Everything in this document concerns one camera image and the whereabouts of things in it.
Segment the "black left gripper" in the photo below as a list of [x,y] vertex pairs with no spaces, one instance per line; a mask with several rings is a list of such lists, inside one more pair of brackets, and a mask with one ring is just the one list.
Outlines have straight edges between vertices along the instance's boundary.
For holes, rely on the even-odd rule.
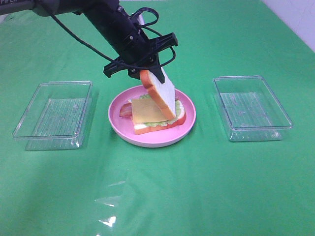
[[178,45],[174,33],[153,39],[149,39],[144,32],[136,33],[134,31],[122,35],[118,32],[103,32],[102,36],[119,55],[104,67],[103,73],[108,78],[118,71],[127,69],[129,77],[141,82],[140,70],[149,70],[160,83],[165,82],[158,53]]

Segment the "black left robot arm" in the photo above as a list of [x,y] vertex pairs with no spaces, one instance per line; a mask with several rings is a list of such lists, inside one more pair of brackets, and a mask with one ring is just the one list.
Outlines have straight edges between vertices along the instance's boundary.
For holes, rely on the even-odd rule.
[[[130,77],[139,79],[140,71],[149,70],[161,83],[165,82],[164,64],[159,62],[158,54],[167,48],[172,50],[178,45],[178,40],[174,33],[161,35],[157,32],[157,37],[152,39],[144,33],[144,30],[153,31],[150,26],[157,20],[142,24],[140,16],[143,12],[149,12],[158,18],[159,14],[154,9],[142,7],[128,15],[118,0],[2,0],[0,2],[2,15],[24,10],[31,10],[42,17],[50,16],[74,39],[107,59],[110,63],[103,70],[107,77],[127,70]],[[57,15],[66,13],[85,15],[117,52],[118,58],[109,58],[76,36],[57,18]]]

